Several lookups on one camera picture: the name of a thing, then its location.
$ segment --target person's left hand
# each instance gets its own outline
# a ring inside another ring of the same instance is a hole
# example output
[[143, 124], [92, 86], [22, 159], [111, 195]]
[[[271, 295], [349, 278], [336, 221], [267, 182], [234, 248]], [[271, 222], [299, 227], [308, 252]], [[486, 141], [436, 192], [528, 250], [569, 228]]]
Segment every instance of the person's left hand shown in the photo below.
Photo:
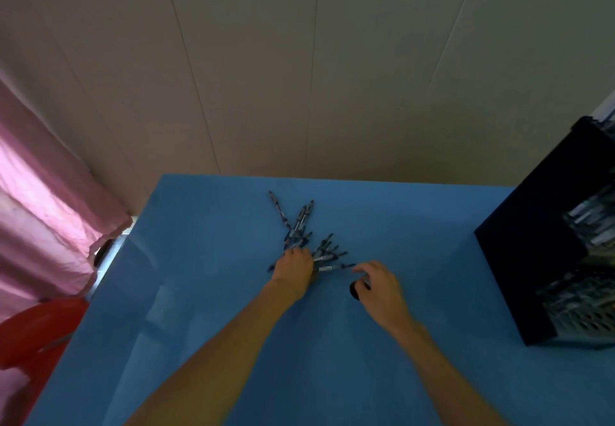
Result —
[[308, 290], [313, 270], [314, 260], [308, 248], [290, 248], [277, 260], [271, 281], [285, 285], [299, 300]]

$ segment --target blue table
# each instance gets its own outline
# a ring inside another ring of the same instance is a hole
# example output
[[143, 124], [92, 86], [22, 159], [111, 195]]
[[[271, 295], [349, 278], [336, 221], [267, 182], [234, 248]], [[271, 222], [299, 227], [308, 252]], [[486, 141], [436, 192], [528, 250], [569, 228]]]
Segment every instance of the blue table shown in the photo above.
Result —
[[[379, 259], [442, 351], [517, 425], [612, 425], [615, 352], [521, 342], [472, 231], [509, 188], [166, 175], [112, 263], [29, 426], [121, 425], [269, 279], [287, 216]], [[323, 276], [265, 343], [230, 425], [439, 424], [403, 352]]]

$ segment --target curtain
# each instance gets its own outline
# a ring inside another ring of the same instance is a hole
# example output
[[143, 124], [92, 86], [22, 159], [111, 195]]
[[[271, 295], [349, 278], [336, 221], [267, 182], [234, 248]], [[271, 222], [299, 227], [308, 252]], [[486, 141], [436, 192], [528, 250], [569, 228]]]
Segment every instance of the curtain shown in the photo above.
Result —
[[85, 293], [94, 253], [132, 222], [0, 82], [0, 322], [39, 301]]

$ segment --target red chair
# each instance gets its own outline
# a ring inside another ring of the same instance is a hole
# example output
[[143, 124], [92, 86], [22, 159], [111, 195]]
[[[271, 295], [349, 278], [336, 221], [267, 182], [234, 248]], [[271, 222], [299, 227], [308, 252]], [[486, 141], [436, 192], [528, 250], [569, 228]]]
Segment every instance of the red chair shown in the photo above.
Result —
[[0, 323], [0, 369], [20, 368], [30, 378], [21, 423], [34, 407], [88, 306], [81, 298], [58, 299]]

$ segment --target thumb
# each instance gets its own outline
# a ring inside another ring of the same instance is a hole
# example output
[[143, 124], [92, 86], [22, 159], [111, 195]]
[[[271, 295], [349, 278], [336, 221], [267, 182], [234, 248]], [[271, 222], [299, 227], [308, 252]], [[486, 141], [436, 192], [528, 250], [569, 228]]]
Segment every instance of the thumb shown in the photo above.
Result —
[[358, 295], [358, 299], [360, 301], [364, 300], [364, 297], [367, 297], [369, 295], [370, 289], [365, 285], [365, 278], [360, 278], [357, 282], [355, 282], [354, 284], [354, 288], [357, 291], [357, 295]]

